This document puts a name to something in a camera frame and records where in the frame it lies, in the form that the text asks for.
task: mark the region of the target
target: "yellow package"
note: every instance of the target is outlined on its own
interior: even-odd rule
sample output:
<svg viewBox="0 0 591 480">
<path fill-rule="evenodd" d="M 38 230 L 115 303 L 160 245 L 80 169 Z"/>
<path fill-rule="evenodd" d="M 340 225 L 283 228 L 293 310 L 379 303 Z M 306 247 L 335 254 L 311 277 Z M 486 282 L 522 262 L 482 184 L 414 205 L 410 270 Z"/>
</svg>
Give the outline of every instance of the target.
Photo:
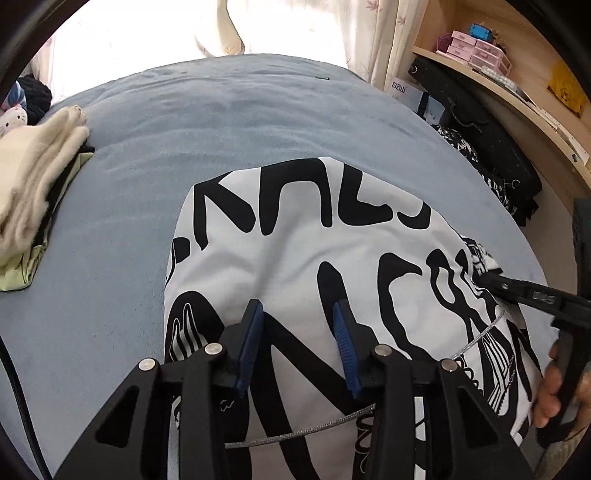
<svg viewBox="0 0 591 480">
<path fill-rule="evenodd" d="M 566 108 L 581 118 L 587 96 L 566 63 L 559 60 L 552 70 L 548 90 L 560 100 Z"/>
</svg>

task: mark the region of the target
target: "white box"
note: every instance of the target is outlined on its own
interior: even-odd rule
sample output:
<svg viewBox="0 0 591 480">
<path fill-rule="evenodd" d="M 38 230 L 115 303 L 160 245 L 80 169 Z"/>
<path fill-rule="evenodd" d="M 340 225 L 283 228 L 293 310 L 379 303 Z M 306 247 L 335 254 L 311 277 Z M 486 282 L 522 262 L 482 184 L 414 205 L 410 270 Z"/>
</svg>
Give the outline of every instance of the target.
<svg viewBox="0 0 591 480">
<path fill-rule="evenodd" d="M 392 78 L 392 81 L 385 89 L 386 93 L 392 95 L 401 104 L 417 113 L 418 106 L 421 103 L 423 91 L 399 78 Z M 435 98 L 429 97 L 427 108 L 425 109 L 425 120 L 429 125 L 437 125 L 441 121 L 445 108 Z"/>
</svg>

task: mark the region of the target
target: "human hand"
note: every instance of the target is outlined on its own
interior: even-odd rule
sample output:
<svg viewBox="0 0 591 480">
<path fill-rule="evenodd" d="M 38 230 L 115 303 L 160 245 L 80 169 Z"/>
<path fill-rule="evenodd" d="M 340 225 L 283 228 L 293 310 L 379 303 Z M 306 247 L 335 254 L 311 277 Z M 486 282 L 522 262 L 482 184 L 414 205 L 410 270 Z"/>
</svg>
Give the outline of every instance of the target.
<svg viewBox="0 0 591 480">
<path fill-rule="evenodd" d="M 550 358 L 556 360 L 556 344 L 550 350 Z M 560 401 L 556 397 L 560 386 L 562 385 L 562 375 L 556 366 L 551 362 L 546 368 L 544 378 L 538 390 L 538 397 L 534 404 L 534 425 L 537 428 L 545 427 L 550 419 L 558 415 L 560 411 Z M 580 380 L 575 397 L 581 402 L 579 413 L 569 437 L 576 435 L 591 423 L 591 372 L 587 372 Z"/>
</svg>

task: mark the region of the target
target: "silver cable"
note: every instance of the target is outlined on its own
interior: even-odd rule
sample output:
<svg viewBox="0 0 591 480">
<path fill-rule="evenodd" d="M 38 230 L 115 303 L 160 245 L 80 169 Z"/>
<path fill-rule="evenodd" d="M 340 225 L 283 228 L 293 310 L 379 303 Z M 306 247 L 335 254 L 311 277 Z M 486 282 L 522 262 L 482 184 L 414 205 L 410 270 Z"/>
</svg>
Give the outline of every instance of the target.
<svg viewBox="0 0 591 480">
<path fill-rule="evenodd" d="M 503 317 L 503 315 L 505 314 L 505 310 L 503 308 L 501 308 L 501 312 L 498 315 L 498 317 L 488 326 L 486 327 L 480 334 L 478 334 L 473 341 L 471 341 L 470 343 L 468 343 L 465 347 L 461 348 L 460 350 L 458 350 L 454 355 L 452 355 L 450 358 L 452 360 L 457 360 L 458 358 L 460 358 L 464 353 L 466 353 L 470 348 L 472 348 L 474 345 L 476 345 L 481 339 L 482 337 L 484 337 L 497 323 L 499 323 L 499 320 Z"/>
<path fill-rule="evenodd" d="M 298 430 L 297 432 L 286 433 L 284 435 L 277 435 L 275 437 L 267 437 L 266 439 L 251 440 L 250 442 L 230 442 L 226 444 L 226 448 L 233 449 L 258 447 L 261 445 L 268 445 L 270 443 L 282 442 L 283 440 L 289 440 L 296 437 L 303 437 L 311 433 L 322 432 L 322 430 L 328 430 L 332 427 L 342 425 L 343 423 L 347 423 L 348 421 L 354 420 L 360 417 L 361 415 L 372 413 L 374 410 L 375 403 L 373 405 L 370 405 L 369 407 L 362 408 L 361 410 L 350 413 L 349 415 L 345 415 L 344 417 L 341 417 L 339 419 L 328 421 L 326 423 L 323 423 L 322 425 L 317 425 L 316 427 L 310 427 L 309 429 Z"/>
<path fill-rule="evenodd" d="M 453 359 L 453 360 L 458 359 L 460 356 L 462 356 L 464 353 L 466 353 L 470 348 L 472 348 L 474 345 L 476 345 L 497 323 L 499 323 L 499 320 L 503 317 L 504 314 L 505 314 L 505 310 L 501 309 L 500 314 L 498 314 L 498 316 L 495 318 L 495 320 L 488 327 L 486 327 L 480 334 L 478 334 L 474 338 L 474 340 L 472 340 L 470 343 L 468 343 L 462 349 L 458 350 L 455 353 L 455 355 L 453 355 L 451 357 L 451 359 Z M 328 421 L 327 423 L 323 423 L 322 425 L 317 425 L 316 427 L 310 427 L 308 429 L 298 430 L 297 432 L 292 432 L 292 433 L 285 433 L 283 435 L 276 435 L 274 437 L 267 437 L 264 439 L 251 440 L 249 442 L 229 442 L 229 443 L 225 444 L 225 447 L 227 450 L 236 449 L 236 448 L 258 447 L 261 445 L 269 445 L 270 443 L 278 443 L 278 442 L 282 442 L 284 440 L 290 440 L 290 439 L 293 439 L 296 437 L 303 437 L 306 435 L 310 435 L 312 433 L 322 432 L 323 430 L 328 430 L 328 429 L 331 429 L 332 427 L 342 425 L 343 423 L 347 423 L 348 421 L 354 420 L 354 419 L 360 417 L 361 415 L 371 413 L 374 410 L 375 410 L 375 403 L 370 405 L 369 407 L 362 408 L 361 410 L 350 413 L 349 415 L 345 415 L 344 417 L 341 417 L 339 419 Z"/>
</svg>

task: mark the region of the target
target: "black cable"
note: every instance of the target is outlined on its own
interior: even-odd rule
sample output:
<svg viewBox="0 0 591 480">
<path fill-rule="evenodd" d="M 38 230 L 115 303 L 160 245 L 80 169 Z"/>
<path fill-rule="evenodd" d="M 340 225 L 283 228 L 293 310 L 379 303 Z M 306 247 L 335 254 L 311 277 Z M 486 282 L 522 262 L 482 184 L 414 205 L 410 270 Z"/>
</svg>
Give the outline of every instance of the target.
<svg viewBox="0 0 591 480">
<path fill-rule="evenodd" d="M 22 426 L 25 429 L 25 434 L 27 435 L 27 440 L 29 442 L 29 447 L 31 447 L 31 451 L 33 453 L 33 457 L 39 467 L 39 471 L 41 472 L 41 476 L 43 480 L 53 480 L 51 477 L 51 473 L 47 464 L 45 463 L 45 459 L 43 458 L 43 453 L 41 448 L 39 447 L 39 441 L 37 440 L 37 435 L 35 435 L 35 429 L 33 428 L 33 421 L 31 420 L 31 414 L 29 413 L 29 409 L 27 407 L 27 401 L 25 399 L 25 394 L 22 391 L 22 385 L 20 380 L 18 379 L 17 370 L 14 368 L 14 364 L 12 363 L 12 358 L 8 353 L 6 345 L 4 345 L 4 341 L 0 336 L 0 360 L 2 361 L 2 365 L 4 366 L 4 370 L 6 370 L 6 374 L 8 379 L 10 380 L 10 385 L 12 387 L 12 391 L 14 392 L 14 397 L 17 401 L 18 412 L 21 415 Z"/>
</svg>

